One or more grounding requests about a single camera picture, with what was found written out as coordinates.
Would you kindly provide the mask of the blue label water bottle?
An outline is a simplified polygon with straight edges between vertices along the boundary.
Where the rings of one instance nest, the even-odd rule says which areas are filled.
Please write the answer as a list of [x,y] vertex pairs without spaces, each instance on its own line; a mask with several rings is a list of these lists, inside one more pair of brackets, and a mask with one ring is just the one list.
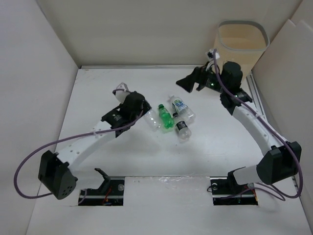
[[150,109],[143,116],[143,118],[154,132],[156,132],[160,128],[160,122],[159,122],[158,116],[153,109]]

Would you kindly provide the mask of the green plastic soda bottle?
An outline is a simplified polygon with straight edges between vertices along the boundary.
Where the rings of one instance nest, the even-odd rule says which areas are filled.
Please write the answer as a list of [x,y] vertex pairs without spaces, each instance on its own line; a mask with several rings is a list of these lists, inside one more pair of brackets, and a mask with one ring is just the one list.
[[159,112],[159,118],[162,121],[163,128],[166,130],[173,128],[175,122],[171,114],[169,113],[168,109],[163,104],[158,105],[158,112]]

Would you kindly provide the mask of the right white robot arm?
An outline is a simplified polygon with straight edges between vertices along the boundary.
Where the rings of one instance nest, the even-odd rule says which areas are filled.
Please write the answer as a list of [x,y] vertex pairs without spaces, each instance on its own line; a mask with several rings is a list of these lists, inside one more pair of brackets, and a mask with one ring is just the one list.
[[226,187],[232,193],[237,193],[245,184],[272,185],[296,175],[296,162],[300,160],[302,151],[298,142],[287,141],[258,115],[251,97],[241,89],[242,77],[239,64],[226,62],[219,79],[212,67],[202,66],[194,68],[190,75],[176,82],[189,93],[195,83],[198,83],[197,91],[208,87],[220,92],[222,105],[245,127],[261,149],[264,156],[257,165],[229,172]]

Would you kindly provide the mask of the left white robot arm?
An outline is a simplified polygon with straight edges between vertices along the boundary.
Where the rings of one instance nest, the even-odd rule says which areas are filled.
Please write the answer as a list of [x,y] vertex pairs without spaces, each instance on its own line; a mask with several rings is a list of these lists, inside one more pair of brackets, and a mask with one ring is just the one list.
[[125,92],[124,100],[103,115],[89,133],[74,136],[77,141],[58,152],[46,151],[42,157],[38,178],[56,197],[68,197],[76,187],[74,171],[98,147],[118,138],[151,110],[145,97],[138,92]]

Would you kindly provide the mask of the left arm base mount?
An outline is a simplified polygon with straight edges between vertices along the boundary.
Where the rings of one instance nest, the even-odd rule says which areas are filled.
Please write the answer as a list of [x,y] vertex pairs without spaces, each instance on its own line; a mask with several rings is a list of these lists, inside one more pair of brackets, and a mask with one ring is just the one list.
[[103,182],[98,188],[80,190],[78,206],[123,206],[125,177],[111,177],[100,168],[95,168]]

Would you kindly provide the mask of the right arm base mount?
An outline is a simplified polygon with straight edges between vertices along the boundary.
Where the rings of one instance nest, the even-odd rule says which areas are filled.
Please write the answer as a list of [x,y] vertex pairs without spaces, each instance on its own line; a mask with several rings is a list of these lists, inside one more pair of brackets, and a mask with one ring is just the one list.
[[214,206],[258,205],[255,190],[249,189],[247,184],[237,184],[231,173],[227,176],[210,177],[207,192],[212,194]]

